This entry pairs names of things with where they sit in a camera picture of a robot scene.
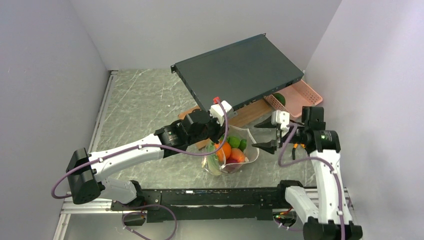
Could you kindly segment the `clear zip top bag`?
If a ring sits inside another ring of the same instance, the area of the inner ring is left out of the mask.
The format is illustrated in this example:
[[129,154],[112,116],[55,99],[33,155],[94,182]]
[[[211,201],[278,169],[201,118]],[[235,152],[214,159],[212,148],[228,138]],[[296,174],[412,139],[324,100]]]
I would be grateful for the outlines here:
[[259,149],[252,146],[255,143],[249,129],[231,125],[222,148],[214,154],[203,156],[201,167],[215,176],[235,173],[259,158]]

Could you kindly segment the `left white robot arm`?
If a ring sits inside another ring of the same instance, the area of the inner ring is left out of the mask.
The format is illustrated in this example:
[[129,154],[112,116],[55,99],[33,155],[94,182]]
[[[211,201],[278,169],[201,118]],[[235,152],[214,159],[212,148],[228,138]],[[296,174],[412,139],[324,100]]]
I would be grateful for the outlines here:
[[120,147],[92,153],[77,149],[66,169],[70,197],[76,205],[105,198],[137,210],[144,203],[140,184],[135,180],[116,180],[111,175],[147,161],[179,153],[188,155],[187,148],[203,140],[218,143],[227,128],[228,111],[215,104],[209,111],[195,109],[184,119]]

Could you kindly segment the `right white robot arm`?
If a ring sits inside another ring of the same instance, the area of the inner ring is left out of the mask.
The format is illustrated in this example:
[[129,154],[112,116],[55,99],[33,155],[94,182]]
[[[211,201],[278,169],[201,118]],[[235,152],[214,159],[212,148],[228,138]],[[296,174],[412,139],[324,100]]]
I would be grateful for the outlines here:
[[[256,128],[276,129],[275,139],[254,143],[253,147],[274,154],[280,150],[277,163],[285,168],[297,163],[312,163],[318,204],[308,197],[304,187],[297,183],[283,183],[275,194],[276,203],[291,206],[301,220],[305,240],[360,240],[363,229],[354,223],[346,201],[341,177],[341,145],[336,131],[327,130],[324,108],[304,106],[301,121],[290,119],[286,111],[275,110],[270,117],[255,125]],[[283,163],[288,144],[304,145],[307,157]]]

